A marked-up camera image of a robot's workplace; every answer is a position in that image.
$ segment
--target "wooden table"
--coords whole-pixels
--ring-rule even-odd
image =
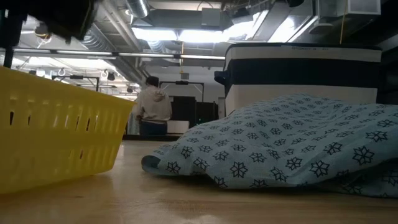
[[[123,142],[113,170],[0,196],[0,223],[397,223],[398,200],[298,191],[221,190],[206,178],[145,173],[159,142]]]

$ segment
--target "snowflake pattern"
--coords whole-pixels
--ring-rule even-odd
[[[257,138],[259,138],[259,136],[257,136],[257,134],[255,134],[255,133],[248,133],[246,135],[246,137],[248,137],[248,139],[257,139]]]
[[[216,145],[217,145],[218,147],[221,147],[221,146],[226,146],[227,143],[229,143],[228,140],[220,140],[220,141],[218,141],[218,143],[216,143]]]
[[[263,126],[263,127],[267,126],[267,123],[266,123],[265,121],[261,120],[261,119],[257,120],[257,123],[258,123],[260,126]]]
[[[367,149],[366,146],[354,149],[353,159],[360,165],[372,163],[373,156],[374,153]]]
[[[269,153],[270,156],[272,156],[274,159],[278,160],[280,159],[280,156],[277,151],[268,149],[267,152]]]
[[[230,129],[231,127],[227,126],[227,127],[223,127],[220,129],[221,132],[226,132]]]
[[[293,141],[292,141],[292,145],[293,144],[298,144],[298,143],[300,143],[300,142],[304,142],[306,139],[303,139],[303,138],[298,138],[298,139],[294,139]]]
[[[292,159],[288,159],[286,163],[286,167],[289,168],[290,170],[297,169],[301,166],[301,161],[302,159],[299,159],[297,157],[294,157]]]
[[[282,133],[282,131],[279,130],[279,128],[272,128],[270,130],[270,132],[271,132],[271,134],[281,134]]]
[[[380,114],[383,114],[384,110],[377,110],[373,111],[372,113],[369,113],[369,116],[379,116]]]
[[[175,162],[168,162],[167,163],[167,168],[166,170],[173,173],[173,174],[179,174],[180,173],[181,167],[178,166],[177,161]]]
[[[196,142],[198,142],[199,140],[197,139],[197,138],[188,138],[187,139],[187,142],[192,142],[192,143],[196,143]]]
[[[207,164],[206,161],[204,161],[200,157],[197,157],[197,159],[195,159],[195,161],[193,161],[193,164],[195,164],[197,167],[201,168],[203,171],[206,171],[207,167],[210,166],[209,164]]]
[[[353,131],[343,131],[342,133],[338,133],[338,134],[336,135],[336,137],[338,137],[338,138],[345,138],[345,137],[347,137],[347,136],[349,136],[349,135],[352,135],[352,134],[354,134]]]
[[[381,142],[383,140],[388,140],[387,132],[385,131],[373,131],[370,133],[366,133],[367,139],[373,139],[374,142]]]
[[[206,152],[209,153],[210,151],[212,151],[213,149],[210,146],[199,146],[199,150],[201,152]]]
[[[217,176],[214,176],[214,179],[213,179],[213,180],[216,182],[216,184],[218,185],[218,187],[220,187],[220,188],[222,188],[222,189],[225,189],[225,188],[228,187],[228,186],[225,184],[224,177],[217,177]]]
[[[330,166],[329,164],[323,161],[314,162],[311,163],[310,171],[313,172],[315,175],[317,175],[317,178],[319,178],[323,175],[328,175],[329,166]]]
[[[204,140],[213,140],[214,136],[205,136],[203,137]]]
[[[282,127],[283,127],[284,129],[286,129],[286,130],[291,130],[291,129],[293,129],[292,125],[287,124],[287,123],[284,123],[284,124],[282,125]]]
[[[269,136],[267,133],[265,133],[264,131],[259,131],[259,133],[261,134],[262,137],[269,139]]]
[[[380,127],[383,127],[383,128],[388,128],[388,127],[394,126],[396,124],[397,124],[396,122],[390,121],[388,119],[377,122],[377,125]]]
[[[275,180],[286,182],[287,176],[284,172],[276,167],[271,170],[271,173],[274,175]]]
[[[248,127],[248,128],[255,128],[256,127],[256,125],[253,122],[248,122],[248,123],[245,124],[245,126]]]
[[[359,117],[358,114],[352,114],[352,115],[349,115],[349,116],[345,117],[344,119],[345,120],[352,120],[352,119],[356,119],[358,117]]]
[[[243,151],[246,150],[246,148],[245,148],[244,146],[242,146],[242,145],[237,145],[237,144],[233,145],[232,148],[233,148],[235,151],[239,151],[239,152],[243,152]]]
[[[193,151],[194,151],[194,150],[192,149],[192,147],[184,146],[184,147],[182,148],[181,155],[183,155],[184,158],[188,159],[188,158],[191,156],[191,153],[192,153]]]
[[[244,178],[245,173],[248,171],[243,162],[234,162],[234,165],[230,168],[234,177]]]
[[[283,153],[287,156],[293,155],[294,149],[286,149]]]
[[[242,134],[243,133],[243,129],[235,129],[232,131],[232,134],[237,135],[237,134]]]
[[[225,161],[225,159],[227,158],[228,155],[229,155],[228,152],[226,152],[226,151],[221,151],[221,152],[217,152],[213,157],[214,157],[215,160],[217,160],[217,161]]]
[[[285,142],[286,142],[286,139],[279,139],[279,140],[274,141],[274,145],[281,146],[281,145],[285,144]]]
[[[327,146],[325,146],[324,151],[326,151],[329,155],[333,155],[334,153],[341,152],[341,147],[343,145],[337,142],[333,142]]]
[[[268,187],[265,180],[253,180],[253,183],[250,185],[252,189],[259,189],[262,187]]]
[[[316,146],[307,146],[307,147],[303,148],[303,149],[301,150],[301,152],[310,152],[310,151],[314,151],[315,148],[316,148]]]
[[[261,153],[258,152],[252,152],[252,154],[249,157],[253,160],[253,162],[264,162],[267,159]]]
[[[391,184],[393,187],[398,184],[398,170],[389,170],[382,176],[381,181]]]

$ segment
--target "metal frame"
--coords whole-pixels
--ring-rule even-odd
[[[178,84],[177,82],[160,82],[159,83],[159,87],[162,87],[163,83],[172,83],[172,84],[176,84],[176,85],[182,85],[182,84]],[[201,101],[204,102],[205,101],[205,83],[195,83],[195,82],[188,82],[187,85],[192,84],[192,85],[201,85]]]
[[[73,78],[73,77],[76,77],[76,76],[72,76],[72,75],[52,75],[51,76],[51,79],[52,80],[55,80],[56,78],[59,78],[60,80],[59,81],[62,81],[62,80],[64,80],[65,78],[70,78],[70,79],[76,79],[76,78]],[[89,82],[91,82],[91,84],[93,84],[93,86],[95,86],[95,91],[98,91],[98,90],[100,90],[100,78],[99,77],[85,77],[85,76],[80,76],[81,77],[81,79],[84,79],[84,78],[86,78]],[[91,78],[94,78],[95,80],[96,80],[96,84],[94,84],[90,79]]]

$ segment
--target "blue patterned blanket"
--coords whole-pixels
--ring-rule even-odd
[[[190,129],[142,159],[159,175],[208,175],[225,189],[312,185],[398,197],[398,106],[281,96]]]

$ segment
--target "wall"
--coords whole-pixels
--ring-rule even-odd
[[[201,93],[191,84],[189,85],[175,85],[170,84],[165,92],[169,96],[194,96],[197,101],[201,102]],[[207,85],[205,84],[205,102],[212,103],[216,102],[218,104],[218,98],[225,97],[224,86],[223,85]]]

